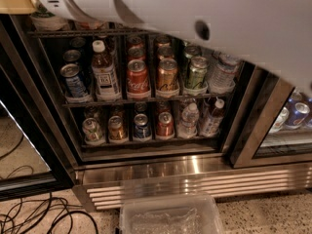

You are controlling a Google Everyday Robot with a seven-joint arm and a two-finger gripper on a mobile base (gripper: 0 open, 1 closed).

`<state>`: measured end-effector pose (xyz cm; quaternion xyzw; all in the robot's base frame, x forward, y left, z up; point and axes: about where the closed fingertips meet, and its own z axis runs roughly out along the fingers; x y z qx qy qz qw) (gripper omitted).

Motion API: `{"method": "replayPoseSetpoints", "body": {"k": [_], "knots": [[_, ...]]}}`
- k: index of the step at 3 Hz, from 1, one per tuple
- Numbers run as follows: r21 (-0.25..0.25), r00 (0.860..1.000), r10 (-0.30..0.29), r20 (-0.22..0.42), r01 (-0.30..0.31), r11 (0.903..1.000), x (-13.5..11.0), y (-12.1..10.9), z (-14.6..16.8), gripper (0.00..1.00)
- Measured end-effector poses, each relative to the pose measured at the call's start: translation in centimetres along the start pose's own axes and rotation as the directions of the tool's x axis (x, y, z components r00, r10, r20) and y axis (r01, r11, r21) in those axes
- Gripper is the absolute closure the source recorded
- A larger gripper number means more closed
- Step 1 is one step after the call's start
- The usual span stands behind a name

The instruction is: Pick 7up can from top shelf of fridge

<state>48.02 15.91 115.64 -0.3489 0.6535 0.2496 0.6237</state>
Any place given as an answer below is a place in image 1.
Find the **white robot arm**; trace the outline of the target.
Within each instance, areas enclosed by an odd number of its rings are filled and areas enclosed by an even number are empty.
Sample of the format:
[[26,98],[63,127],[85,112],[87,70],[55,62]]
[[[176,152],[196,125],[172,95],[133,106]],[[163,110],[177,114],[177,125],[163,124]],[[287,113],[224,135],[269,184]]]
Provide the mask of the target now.
[[168,33],[257,64],[304,93],[312,85],[312,0],[0,0],[27,15],[112,21]]

